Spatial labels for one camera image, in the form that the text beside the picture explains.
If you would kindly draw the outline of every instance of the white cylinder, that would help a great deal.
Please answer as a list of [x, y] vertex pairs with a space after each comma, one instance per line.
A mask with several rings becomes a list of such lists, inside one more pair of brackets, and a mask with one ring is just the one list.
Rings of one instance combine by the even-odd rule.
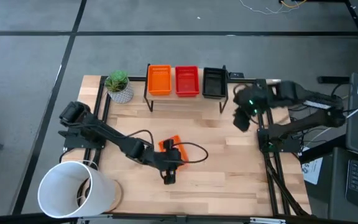
[[[90, 179], [88, 197], [77, 204], [80, 185]], [[41, 210], [53, 218], [85, 217], [108, 211], [115, 199], [114, 181], [80, 162], [68, 161], [50, 169], [38, 188]]]

